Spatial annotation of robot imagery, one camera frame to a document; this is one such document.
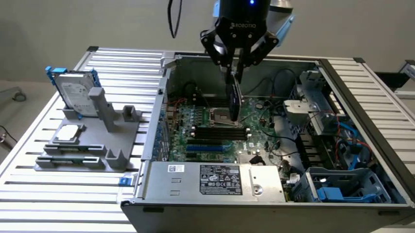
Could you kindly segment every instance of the aluminum extrusion table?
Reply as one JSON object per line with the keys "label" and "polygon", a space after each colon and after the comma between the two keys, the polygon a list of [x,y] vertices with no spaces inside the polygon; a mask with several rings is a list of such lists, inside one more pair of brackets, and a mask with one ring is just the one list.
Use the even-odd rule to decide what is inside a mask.
{"label": "aluminum extrusion table", "polygon": [[[97,70],[107,100],[116,109],[132,104],[143,111],[131,165],[124,173],[33,170],[36,157],[64,118],[60,111],[64,103],[55,94],[0,165],[1,233],[136,232],[119,207],[120,200],[132,197],[133,188],[119,187],[117,182],[120,177],[139,171],[143,151],[152,148],[145,139],[153,137],[149,129],[157,117],[152,117],[152,106],[159,85],[165,82],[160,68],[161,54],[161,51],[111,48],[99,48],[85,53],[75,69]],[[414,114],[366,64],[351,58],[327,59],[415,174]],[[404,227],[383,228],[376,233],[415,231],[415,224]]]}

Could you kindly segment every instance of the white label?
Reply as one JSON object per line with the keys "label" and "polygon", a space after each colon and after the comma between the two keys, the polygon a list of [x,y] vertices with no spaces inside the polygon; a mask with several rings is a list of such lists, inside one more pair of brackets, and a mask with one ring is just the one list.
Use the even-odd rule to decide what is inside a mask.
{"label": "white label", "polygon": [[89,88],[79,83],[63,83],[61,87],[67,99],[69,100],[69,107],[73,108],[83,116],[95,117],[96,110],[92,99],[89,99]]}
{"label": "white label", "polygon": [[184,165],[168,165],[168,172],[184,172]]}

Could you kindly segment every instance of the blue tab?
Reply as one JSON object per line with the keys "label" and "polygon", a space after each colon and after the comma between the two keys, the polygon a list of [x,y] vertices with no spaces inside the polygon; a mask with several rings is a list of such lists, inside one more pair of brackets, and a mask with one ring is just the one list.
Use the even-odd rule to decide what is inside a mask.
{"label": "blue tab", "polygon": [[67,73],[68,69],[67,68],[55,68],[52,70],[53,73]]}
{"label": "blue tab", "polygon": [[120,187],[129,187],[132,183],[132,179],[127,177],[119,178],[117,186]]}
{"label": "blue tab", "polygon": [[336,187],[319,188],[317,195],[323,202],[372,203],[376,199],[376,194],[367,194],[363,197],[343,197],[341,191]]}

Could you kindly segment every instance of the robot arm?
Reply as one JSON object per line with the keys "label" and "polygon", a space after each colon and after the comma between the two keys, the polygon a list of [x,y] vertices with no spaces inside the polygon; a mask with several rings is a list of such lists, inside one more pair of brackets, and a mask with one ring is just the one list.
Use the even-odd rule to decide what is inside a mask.
{"label": "robot arm", "polygon": [[[243,70],[257,65],[280,44],[279,38],[284,39],[293,20],[292,7],[285,0],[221,0],[216,6],[219,15],[215,26],[201,31],[200,40],[224,73],[231,119],[236,121],[241,104],[239,84]],[[239,61],[233,69],[236,55]]]}

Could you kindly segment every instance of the white wall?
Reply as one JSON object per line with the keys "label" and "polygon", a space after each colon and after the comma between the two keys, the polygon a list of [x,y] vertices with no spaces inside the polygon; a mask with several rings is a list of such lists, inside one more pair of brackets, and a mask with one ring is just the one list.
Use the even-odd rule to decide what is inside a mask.
{"label": "white wall", "polygon": [[[169,37],[167,0],[0,0],[0,79],[45,81],[45,65],[73,67],[87,47],[203,50],[213,0],[184,0]],[[394,71],[415,59],[415,0],[292,0],[296,22],[279,54],[366,59]]]}

